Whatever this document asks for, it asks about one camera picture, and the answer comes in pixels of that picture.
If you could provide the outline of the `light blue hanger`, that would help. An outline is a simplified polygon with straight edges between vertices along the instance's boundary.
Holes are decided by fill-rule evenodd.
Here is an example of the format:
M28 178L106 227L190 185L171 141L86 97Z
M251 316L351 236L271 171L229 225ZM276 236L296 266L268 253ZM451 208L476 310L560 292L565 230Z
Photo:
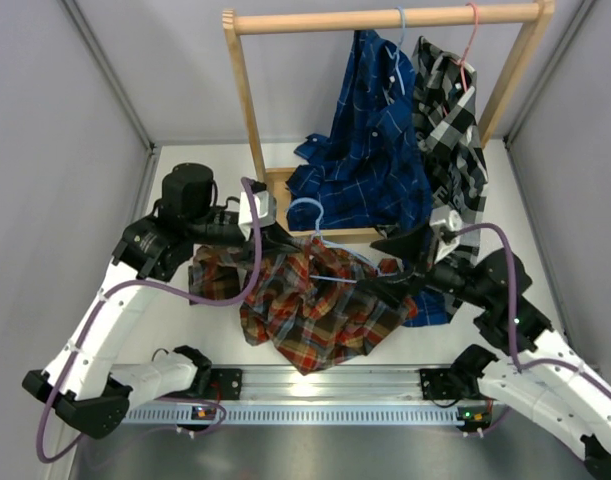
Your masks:
M286 215L301 206L312 206L317 210L314 219L314 232L310 235L310 247L314 257L320 263L318 274L312 278L330 282L357 284L360 280L372 278L393 278L399 273L395 264L393 271L385 271L379 264L358 252L333 241L328 241L322 232L322 221L325 210L320 201L313 198L297 198L292 200L285 209Z

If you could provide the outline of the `red brown plaid shirt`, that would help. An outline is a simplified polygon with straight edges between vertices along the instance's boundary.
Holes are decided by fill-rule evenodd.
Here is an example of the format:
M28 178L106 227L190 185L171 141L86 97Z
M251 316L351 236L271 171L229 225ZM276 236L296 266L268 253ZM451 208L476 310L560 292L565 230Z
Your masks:
M248 344L267 342L301 374L368 355L418 307L413 299L391 308L355 284L317 280L319 261L310 239L296 238L301 253L263 258L259 278L239 308ZM397 262L379 265L393 271Z

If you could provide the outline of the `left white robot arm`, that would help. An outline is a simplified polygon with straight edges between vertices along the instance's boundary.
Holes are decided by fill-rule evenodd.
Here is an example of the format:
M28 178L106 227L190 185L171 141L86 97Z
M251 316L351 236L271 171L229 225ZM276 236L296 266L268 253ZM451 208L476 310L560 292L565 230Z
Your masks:
M243 178L238 208L220 205L213 171L202 164L175 166L162 180L150 214L129 225L116 245L95 300L63 349L23 388L55 414L93 439L112 433L132 410L169 394L202 399L210 390L211 363L183 345L156 360L131 367L118 354L153 295L164 291L194 304L229 306L241 295L218 300L171 286L177 269L197 245L239 248L252 271L251 290L268 253L288 252L290 235L276 220L277 201L268 186Z

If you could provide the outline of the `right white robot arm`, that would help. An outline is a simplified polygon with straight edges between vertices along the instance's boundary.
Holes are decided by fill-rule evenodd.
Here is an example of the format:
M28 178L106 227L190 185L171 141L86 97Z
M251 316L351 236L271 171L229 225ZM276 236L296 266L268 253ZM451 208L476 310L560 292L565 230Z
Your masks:
M501 249L474 267L448 265L451 249L478 230L493 231ZM409 266L362 280L360 289L395 305L429 288L480 308L474 324L485 345L467 347L447 370L457 394L507 405L563 443L593 478L611 479L611 385L524 298L532 280L498 225L428 221L370 246Z

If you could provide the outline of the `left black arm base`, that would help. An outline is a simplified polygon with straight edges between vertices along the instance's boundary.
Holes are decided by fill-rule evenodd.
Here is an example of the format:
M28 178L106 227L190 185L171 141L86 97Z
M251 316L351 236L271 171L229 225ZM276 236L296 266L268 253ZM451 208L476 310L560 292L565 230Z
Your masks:
M206 406L204 401L220 405L223 400L239 400L242 389L243 370L240 368L214 367L212 362L198 349L187 345L176 347L171 352L157 349L152 359L163 351L187 357L192 363L198 365L196 376L190 386L181 391L174 391L161 397L163 401L175 403L192 403L193 420L204 420L202 424L177 424L179 433L187 433L194 437L198 433L215 429L224 421L225 414L218 408Z

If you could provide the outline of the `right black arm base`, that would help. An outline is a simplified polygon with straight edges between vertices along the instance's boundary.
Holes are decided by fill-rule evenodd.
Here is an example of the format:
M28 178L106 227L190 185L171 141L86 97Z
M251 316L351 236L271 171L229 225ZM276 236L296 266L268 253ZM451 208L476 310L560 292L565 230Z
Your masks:
M457 429L464 438L483 438L496 430L508 416L505 407L494 413L496 400L481 393L479 381L484 369L498 357L479 345L467 347L448 367L431 367L419 370L422 397L436 407L449 409L465 400L484 401L482 407L459 407L457 417L463 421Z

